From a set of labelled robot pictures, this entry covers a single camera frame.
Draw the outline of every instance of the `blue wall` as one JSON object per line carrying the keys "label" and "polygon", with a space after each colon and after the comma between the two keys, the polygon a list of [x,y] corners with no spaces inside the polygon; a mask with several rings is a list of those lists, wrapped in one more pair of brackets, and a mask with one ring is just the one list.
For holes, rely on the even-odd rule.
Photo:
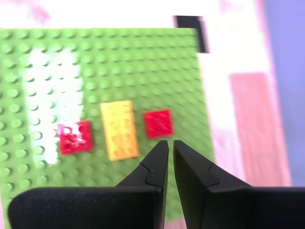
{"label": "blue wall", "polygon": [[305,186],[305,0],[265,0],[293,186]]}

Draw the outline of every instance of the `red lego brick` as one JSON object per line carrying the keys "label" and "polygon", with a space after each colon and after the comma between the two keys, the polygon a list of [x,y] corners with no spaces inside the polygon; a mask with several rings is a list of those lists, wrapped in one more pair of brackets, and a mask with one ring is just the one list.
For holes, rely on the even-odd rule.
{"label": "red lego brick", "polygon": [[62,154],[75,154],[93,149],[91,126],[89,121],[71,125],[58,125],[58,136]]}
{"label": "red lego brick", "polygon": [[173,135],[173,123],[170,110],[144,113],[146,134],[150,139]]}

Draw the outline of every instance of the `green lego baseplate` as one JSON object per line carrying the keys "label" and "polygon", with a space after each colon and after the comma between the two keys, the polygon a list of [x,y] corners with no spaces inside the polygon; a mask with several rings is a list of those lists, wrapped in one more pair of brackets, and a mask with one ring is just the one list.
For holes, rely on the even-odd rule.
{"label": "green lego baseplate", "polygon": [[[183,217],[173,139],[214,159],[192,29],[0,30],[0,189],[7,208],[34,187],[115,186],[157,141],[143,113],[169,108],[166,221]],[[108,159],[100,103],[130,100],[140,156]],[[62,155],[57,125],[91,121],[94,150]]]}

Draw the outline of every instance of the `black object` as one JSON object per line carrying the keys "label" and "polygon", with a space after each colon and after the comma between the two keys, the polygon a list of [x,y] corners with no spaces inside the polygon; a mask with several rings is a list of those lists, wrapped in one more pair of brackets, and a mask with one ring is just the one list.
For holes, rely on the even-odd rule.
{"label": "black object", "polygon": [[163,229],[169,148],[160,141],[116,187],[45,187],[16,196],[12,229]]}
{"label": "black object", "polygon": [[188,229],[304,227],[305,188],[252,187],[182,141],[174,141],[173,157]]}
{"label": "black object", "polygon": [[205,34],[202,30],[202,23],[197,16],[175,16],[178,28],[192,28],[197,31],[197,40],[199,44],[199,53],[207,53]]}

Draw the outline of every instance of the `yellow lego brick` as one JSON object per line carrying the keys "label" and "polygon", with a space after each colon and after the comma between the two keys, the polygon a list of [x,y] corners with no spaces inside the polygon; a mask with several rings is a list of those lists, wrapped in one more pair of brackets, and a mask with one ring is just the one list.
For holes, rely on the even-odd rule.
{"label": "yellow lego brick", "polygon": [[102,119],[111,161],[139,155],[131,101],[101,104]]}

